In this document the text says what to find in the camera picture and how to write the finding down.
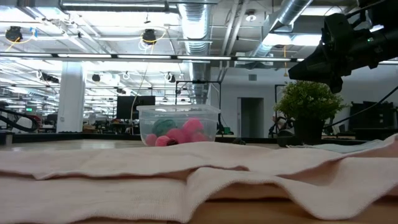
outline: white column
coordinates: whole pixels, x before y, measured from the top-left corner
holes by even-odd
[[[57,133],[83,129],[86,72],[81,62],[63,62]]]

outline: wooden table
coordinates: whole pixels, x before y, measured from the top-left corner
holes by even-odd
[[[275,144],[251,144],[278,149]],[[125,147],[142,147],[141,141],[122,140],[74,140],[13,144],[2,147],[6,151],[41,151],[41,150],[84,150],[84,149],[116,149]],[[365,212],[352,220],[323,221],[309,215],[290,200],[251,200],[251,201],[210,201],[198,207],[190,223],[397,223],[398,200],[384,198],[373,203]],[[103,222],[87,220],[85,223],[132,223],[132,222]],[[138,223],[172,223],[172,222],[138,222]]]

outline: pink pom pom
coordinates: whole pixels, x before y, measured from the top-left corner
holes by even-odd
[[[208,138],[202,133],[195,133],[191,136],[191,142],[208,141]]]
[[[166,136],[170,139],[175,139],[179,144],[189,142],[188,135],[178,128],[170,129]]]
[[[155,134],[148,134],[145,138],[145,143],[147,146],[155,146],[156,145],[157,136]]]
[[[167,136],[161,136],[156,139],[156,146],[167,146],[167,143],[170,141],[170,138]]]
[[[189,134],[201,131],[204,129],[203,124],[197,118],[191,118],[182,126],[182,129]]]

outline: clear plastic container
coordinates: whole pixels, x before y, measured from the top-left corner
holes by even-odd
[[[141,139],[146,146],[166,146],[216,139],[220,110],[213,106],[137,106],[137,110]]]

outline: silver air duct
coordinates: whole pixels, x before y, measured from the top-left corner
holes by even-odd
[[[279,29],[283,26],[293,26],[294,21],[303,13],[305,8],[313,0],[284,0],[279,11],[268,15],[264,22],[263,37],[264,40],[270,31]],[[252,57],[265,57],[271,51],[273,46],[264,45],[263,41],[250,54]]]
[[[179,4],[182,20],[182,32],[186,39],[207,39],[210,26],[210,6],[207,4]],[[189,55],[208,55],[209,43],[186,42],[185,49]],[[190,63],[192,80],[210,80],[210,65],[207,63]],[[198,104],[206,103],[209,85],[193,85],[193,92]]]

